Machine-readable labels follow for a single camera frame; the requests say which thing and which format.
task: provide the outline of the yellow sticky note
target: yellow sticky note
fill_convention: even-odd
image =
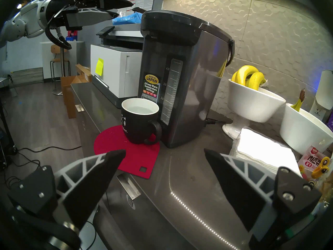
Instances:
[[[104,65],[103,59],[98,58],[95,73],[97,73],[99,76],[102,76],[103,65]]]

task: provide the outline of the blue package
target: blue package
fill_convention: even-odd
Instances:
[[[122,25],[122,24],[141,23],[141,16],[142,16],[142,13],[135,12],[128,16],[117,17],[117,18],[113,19],[112,24],[115,26],[115,25]]]

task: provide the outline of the black mug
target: black mug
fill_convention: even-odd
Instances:
[[[157,143],[162,136],[158,116],[159,106],[148,99],[129,98],[121,103],[121,125],[131,143]],[[149,140],[152,133],[156,135],[154,141]]]

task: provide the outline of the drawer handle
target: drawer handle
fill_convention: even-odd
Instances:
[[[84,108],[81,104],[75,105],[78,112],[84,112]]]
[[[102,83],[102,85],[104,86],[104,87],[106,87],[107,89],[109,89],[109,86],[108,85],[106,85],[99,77],[97,77],[96,75],[94,75],[95,76],[95,78],[96,78],[96,80],[98,80],[100,83]]]
[[[117,176],[117,178],[132,200],[141,195],[139,190],[135,187],[128,176],[120,174]]]

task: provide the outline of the white printer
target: white printer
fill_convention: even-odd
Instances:
[[[140,24],[114,26],[112,31],[103,33],[110,29],[107,27],[97,34],[104,44],[91,45],[92,82],[117,108],[121,108],[125,99],[137,97],[143,37]],[[99,58],[104,63],[101,76],[95,72]]]

